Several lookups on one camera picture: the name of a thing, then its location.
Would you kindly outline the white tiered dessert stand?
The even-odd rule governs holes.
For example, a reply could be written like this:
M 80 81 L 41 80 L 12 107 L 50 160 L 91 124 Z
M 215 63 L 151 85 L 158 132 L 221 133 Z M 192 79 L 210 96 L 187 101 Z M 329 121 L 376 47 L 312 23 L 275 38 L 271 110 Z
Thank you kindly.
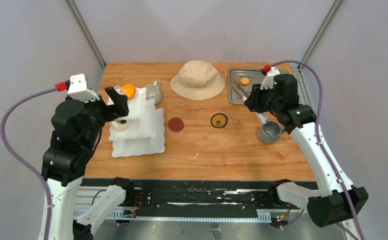
M 165 152 L 164 110 L 156 108 L 153 99 L 146 100 L 145 87 L 136 88 L 128 100 L 129 114 L 117 120 L 126 120 L 125 130 L 109 129 L 113 158 L 126 158 Z

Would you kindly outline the small orange round biscuit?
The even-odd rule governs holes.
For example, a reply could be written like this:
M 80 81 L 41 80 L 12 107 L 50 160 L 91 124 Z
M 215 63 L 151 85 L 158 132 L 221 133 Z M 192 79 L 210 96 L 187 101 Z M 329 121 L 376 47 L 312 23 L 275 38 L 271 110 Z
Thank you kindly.
M 248 77 L 242 77 L 240 80 L 239 80 L 239 83 L 242 85 L 242 86 L 248 86 L 250 84 L 250 79 Z

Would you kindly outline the metal food tongs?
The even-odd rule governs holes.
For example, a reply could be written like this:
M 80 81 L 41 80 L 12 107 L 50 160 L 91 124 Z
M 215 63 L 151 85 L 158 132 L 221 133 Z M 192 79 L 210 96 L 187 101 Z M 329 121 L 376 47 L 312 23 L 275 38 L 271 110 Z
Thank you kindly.
M 241 98 L 242 102 L 248 99 L 249 95 L 247 92 L 241 87 L 241 85 L 234 79 L 230 79 L 231 89 Z M 262 124 L 266 124 L 269 120 L 269 116 L 265 113 L 253 112 L 261 121 Z

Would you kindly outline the orange macaron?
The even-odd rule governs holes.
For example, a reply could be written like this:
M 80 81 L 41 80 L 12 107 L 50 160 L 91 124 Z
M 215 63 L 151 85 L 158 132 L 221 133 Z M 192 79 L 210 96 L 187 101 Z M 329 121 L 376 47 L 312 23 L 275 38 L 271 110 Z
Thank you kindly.
M 133 84 L 125 84 L 120 87 L 120 93 L 127 96 L 128 99 L 132 99 L 136 95 L 136 87 Z

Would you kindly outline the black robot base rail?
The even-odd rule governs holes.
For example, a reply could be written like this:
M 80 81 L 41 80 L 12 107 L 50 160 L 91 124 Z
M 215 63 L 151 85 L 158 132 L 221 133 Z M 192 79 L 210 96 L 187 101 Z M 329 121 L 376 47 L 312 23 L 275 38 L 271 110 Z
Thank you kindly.
M 291 225 L 307 214 L 320 228 L 357 214 L 359 189 L 323 190 L 315 182 L 86 178 L 77 189 L 73 216 L 99 226 L 134 221 L 269 223 Z

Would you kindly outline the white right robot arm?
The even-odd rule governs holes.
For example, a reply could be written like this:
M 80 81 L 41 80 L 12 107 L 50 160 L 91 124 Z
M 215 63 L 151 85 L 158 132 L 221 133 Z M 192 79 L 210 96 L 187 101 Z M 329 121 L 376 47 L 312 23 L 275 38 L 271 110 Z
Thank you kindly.
M 305 155 L 317 189 L 281 179 L 271 185 L 268 203 L 276 209 L 286 203 L 304 209 L 320 228 L 352 219 L 369 199 L 367 190 L 356 187 L 336 161 L 314 110 L 300 103 L 296 78 L 292 74 L 278 74 L 272 79 L 272 88 L 253 84 L 250 95 L 243 98 L 244 105 L 251 112 L 269 112 L 277 118 Z

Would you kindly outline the white chocolate donut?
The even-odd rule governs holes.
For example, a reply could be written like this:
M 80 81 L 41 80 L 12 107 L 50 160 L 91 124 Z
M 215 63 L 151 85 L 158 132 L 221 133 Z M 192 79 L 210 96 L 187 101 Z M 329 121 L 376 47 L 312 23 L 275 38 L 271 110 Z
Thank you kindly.
M 128 122 L 126 120 L 115 120 L 112 121 L 110 126 L 116 131 L 123 131 L 128 127 Z

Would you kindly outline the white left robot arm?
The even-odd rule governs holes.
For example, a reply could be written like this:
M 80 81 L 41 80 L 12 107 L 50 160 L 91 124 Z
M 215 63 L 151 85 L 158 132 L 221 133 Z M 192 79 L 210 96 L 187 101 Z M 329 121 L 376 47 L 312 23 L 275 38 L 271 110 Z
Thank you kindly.
M 68 95 L 51 118 L 54 130 L 41 168 L 51 199 L 44 213 L 49 227 L 44 236 L 48 240 L 91 240 L 117 206 L 128 207 L 135 201 L 134 182 L 116 177 L 85 213 L 74 217 L 86 166 L 94 156 L 103 127 L 129 114 L 127 96 L 112 87 L 105 91 L 111 105 L 94 92 L 87 101 Z

